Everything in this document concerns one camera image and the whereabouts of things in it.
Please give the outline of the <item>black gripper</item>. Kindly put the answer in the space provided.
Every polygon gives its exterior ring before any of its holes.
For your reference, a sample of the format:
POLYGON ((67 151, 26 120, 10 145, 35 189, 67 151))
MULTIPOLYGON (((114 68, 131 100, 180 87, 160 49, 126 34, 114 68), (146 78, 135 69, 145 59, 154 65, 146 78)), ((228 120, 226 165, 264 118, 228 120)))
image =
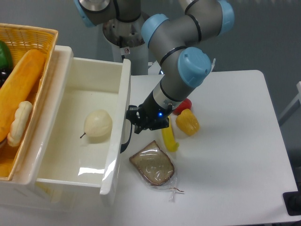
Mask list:
POLYGON ((126 119, 135 126, 135 134, 140 134, 142 130, 158 130, 168 127, 169 115, 170 104, 167 105, 167 108, 161 107, 153 95, 149 95, 139 106, 129 105, 126 111, 126 119))

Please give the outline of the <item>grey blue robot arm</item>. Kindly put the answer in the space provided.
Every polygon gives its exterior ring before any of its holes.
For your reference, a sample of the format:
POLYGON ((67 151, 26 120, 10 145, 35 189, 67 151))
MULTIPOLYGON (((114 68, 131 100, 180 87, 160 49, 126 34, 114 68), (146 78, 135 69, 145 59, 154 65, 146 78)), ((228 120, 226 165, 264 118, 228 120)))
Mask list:
POLYGON ((139 0, 77 0, 75 6, 88 27, 113 21, 113 42, 127 45, 117 32, 121 24, 137 24, 134 36, 145 44, 159 63, 164 76, 139 106, 131 106, 127 118, 135 133, 169 125, 169 115, 211 72, 209 57, 196 45, 232 29, 234 10, 225 0, 182 0, 184 15, 170 20, 163 14, 143 19, 139 0))

